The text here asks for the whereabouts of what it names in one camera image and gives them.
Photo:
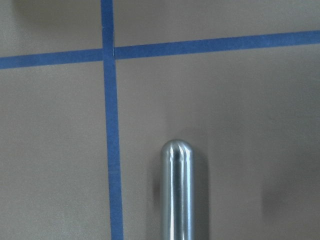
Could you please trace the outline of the steel muddler black cap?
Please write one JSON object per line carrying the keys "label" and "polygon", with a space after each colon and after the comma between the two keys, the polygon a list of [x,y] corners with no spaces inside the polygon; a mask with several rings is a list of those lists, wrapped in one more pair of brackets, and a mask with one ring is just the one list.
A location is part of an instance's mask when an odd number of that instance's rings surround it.
{"label": "steel muddler black cap", "polygon": [[184,140],[170,140],[162,148],[161,163],[161,238],[193,240],[193,149]]}

